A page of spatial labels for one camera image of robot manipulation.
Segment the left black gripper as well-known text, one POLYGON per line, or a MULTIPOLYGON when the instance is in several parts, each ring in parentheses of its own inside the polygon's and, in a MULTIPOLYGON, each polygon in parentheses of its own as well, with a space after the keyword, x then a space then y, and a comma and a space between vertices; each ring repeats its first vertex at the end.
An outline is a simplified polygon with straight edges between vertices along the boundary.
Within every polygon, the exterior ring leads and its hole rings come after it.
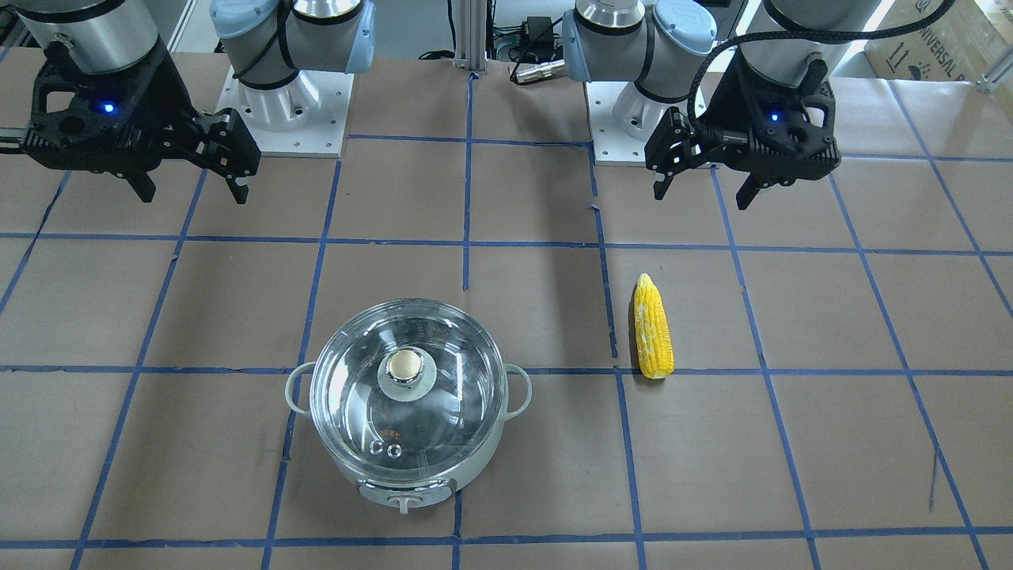
POLYGON ((677 107, 663 112, 645 144, 654 198, 665 198, 675 176, 709 162, 750 173, 735 195, 741 211, 781 181, 828 176, 840 165, 828 73, 817 55, 799 85, 782 85, 734 55, 698 123, 677 107))

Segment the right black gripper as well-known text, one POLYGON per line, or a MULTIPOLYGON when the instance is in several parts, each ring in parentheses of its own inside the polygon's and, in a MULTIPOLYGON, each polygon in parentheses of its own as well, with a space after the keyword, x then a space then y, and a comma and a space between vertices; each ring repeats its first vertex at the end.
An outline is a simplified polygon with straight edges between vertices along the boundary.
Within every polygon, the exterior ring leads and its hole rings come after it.
POLYGON ((52 169, 124 174, 143 203, 157 185, 148 172, 166 158, 188 160, 224 178, 235 203, 247 203, 261 151, 243 113, 196 111, 162 39, 138 62, 87 74, 65 44, 50 42, 32 91, 21 150, 52 169))

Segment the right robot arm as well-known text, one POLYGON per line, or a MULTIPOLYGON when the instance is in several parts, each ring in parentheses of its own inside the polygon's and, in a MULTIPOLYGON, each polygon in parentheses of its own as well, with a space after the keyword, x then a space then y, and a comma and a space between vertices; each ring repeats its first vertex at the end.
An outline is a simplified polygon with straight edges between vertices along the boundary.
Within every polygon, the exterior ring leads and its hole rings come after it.
POLYGON ((14 1, 41 48, 28 125, 2 152, 49 169, 123 178, 142 202, 150 173, 181 159, 223 178, 236 203, 257 173, 253 130, 299 127, 321 101, 312 72, 362 74, 375 54, 370 1, 214 1, 210 16, 239 84, 240 108, 202 112, 141 1, 14 1))

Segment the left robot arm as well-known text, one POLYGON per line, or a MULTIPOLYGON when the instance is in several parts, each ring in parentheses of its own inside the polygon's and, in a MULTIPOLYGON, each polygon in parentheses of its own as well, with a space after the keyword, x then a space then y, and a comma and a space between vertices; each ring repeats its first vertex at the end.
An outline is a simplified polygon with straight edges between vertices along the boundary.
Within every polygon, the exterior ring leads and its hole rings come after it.
POLYGON ((655 199, 686 170, 724 165, 746 174, 745 210, 840 165, 829 76, 876 8, 764 1, 744 35, 723 37, 705 1, 578 1, 560 35, 573 80, 624 84, 616 116, 643 140, 655 199))

